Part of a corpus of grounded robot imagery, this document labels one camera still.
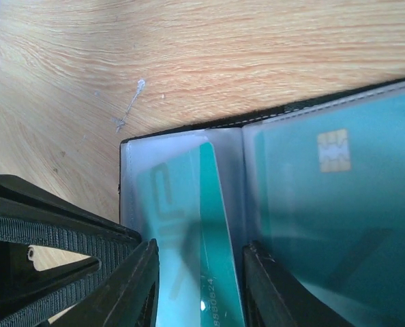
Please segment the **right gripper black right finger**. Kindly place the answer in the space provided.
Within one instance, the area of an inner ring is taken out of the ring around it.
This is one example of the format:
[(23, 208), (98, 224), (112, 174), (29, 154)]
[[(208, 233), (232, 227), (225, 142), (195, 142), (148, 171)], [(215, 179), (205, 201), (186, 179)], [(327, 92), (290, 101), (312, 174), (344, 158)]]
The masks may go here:
[(243, 247), (248, 326), (351, 326), (309, 292), (258, 242)]

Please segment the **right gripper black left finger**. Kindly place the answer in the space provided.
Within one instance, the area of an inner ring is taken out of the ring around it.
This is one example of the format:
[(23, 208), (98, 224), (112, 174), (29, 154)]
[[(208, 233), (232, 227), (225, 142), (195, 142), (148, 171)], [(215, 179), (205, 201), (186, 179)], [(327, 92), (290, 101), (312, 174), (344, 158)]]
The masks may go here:
[(92, 294), (52, 326), (155, 326), (160, 263), (155, 239), (144, 241)]

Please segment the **teal credit card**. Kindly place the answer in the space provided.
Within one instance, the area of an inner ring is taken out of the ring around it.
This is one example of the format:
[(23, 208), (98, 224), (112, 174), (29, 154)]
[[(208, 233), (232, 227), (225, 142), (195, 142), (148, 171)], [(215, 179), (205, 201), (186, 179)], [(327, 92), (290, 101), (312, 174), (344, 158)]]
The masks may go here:
[(262, 239), (356, 326), (405, 326), (405, 93), (254, 137)]
[(159, 248), (156, 326), (244, 326), (213, 145), (159, 163), (136, 181), (144, 235)]

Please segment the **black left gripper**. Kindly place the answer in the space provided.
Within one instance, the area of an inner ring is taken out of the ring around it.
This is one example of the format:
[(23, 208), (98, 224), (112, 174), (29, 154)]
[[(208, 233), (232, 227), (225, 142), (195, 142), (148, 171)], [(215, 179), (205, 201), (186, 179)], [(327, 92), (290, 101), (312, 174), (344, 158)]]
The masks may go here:
[[(0, 326), (36, 326), (79, 303), (107, 279), (97, 259), (116, 266), (140, 242), (138, 232), (0, 174)], [(31, 245), (90, 257), (40, 271)]]

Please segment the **black leather card holder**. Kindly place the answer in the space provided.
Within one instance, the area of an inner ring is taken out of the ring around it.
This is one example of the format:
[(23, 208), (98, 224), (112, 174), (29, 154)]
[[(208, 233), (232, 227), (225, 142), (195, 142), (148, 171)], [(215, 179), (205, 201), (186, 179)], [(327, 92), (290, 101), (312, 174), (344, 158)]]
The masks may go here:
[(120, 144), (157, 326), (405, 326), (405, 78)]

